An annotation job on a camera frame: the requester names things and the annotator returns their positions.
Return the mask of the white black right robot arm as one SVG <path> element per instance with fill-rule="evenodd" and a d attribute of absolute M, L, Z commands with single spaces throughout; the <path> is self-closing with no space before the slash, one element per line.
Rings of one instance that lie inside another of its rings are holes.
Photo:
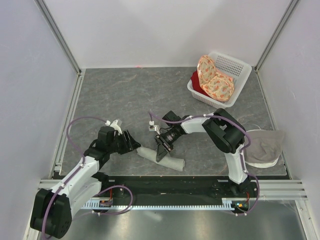
<path fill-rule="evenodd" d="M 155 136 L 157 143 L 156 161 L 160 162 L 174 148 L 174 142 L 183 135 L 205 133 L 214 145 L 223 152 L 228 178 L 231 181 L 229 191 L 235 197 L 242 196 L 247 191 L 250 178 L 244 163 L 245 128 L 225 109 L 203 115 L 186 115 L 179 117 L 173 111 L 167 112 L 160 121 L 169 127 L 166 132 Z"/>

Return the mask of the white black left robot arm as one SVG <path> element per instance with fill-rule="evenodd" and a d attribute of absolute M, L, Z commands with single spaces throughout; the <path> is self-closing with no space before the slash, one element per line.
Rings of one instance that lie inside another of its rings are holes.
<path fill-rule="evenodd" d="M 79 163 L 49 189 L 41 188 L 35 195 L 30 227 L 57 239 L 69 230 L 73 217 L 95 195 L 106 196 L 108 182 L 99 179 L 100 169 L 111 154 L 130 153 L 141 147 L 127 130 L 119 132 L 111 126 L 103 126 Z"/>

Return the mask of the grey cloth napkin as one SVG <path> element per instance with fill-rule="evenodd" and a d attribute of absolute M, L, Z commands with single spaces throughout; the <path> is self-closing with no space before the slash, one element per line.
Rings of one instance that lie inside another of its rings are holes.
<path fill-rule="evenodd" d="M 168 169 L 172 169 L 178 172 L 182 172 L 185 166 L 185 160 L 182 158 L 175 158 L 167 154 L 162 160 L 159 162 L 156 161 L 157 157 L 157 152 L 155 150 L 152 150 L 147 147 L 139 147 L 136 150 L 137 154 L 144 158 L 147 159 L 157 165 L 163 166 Z"/>

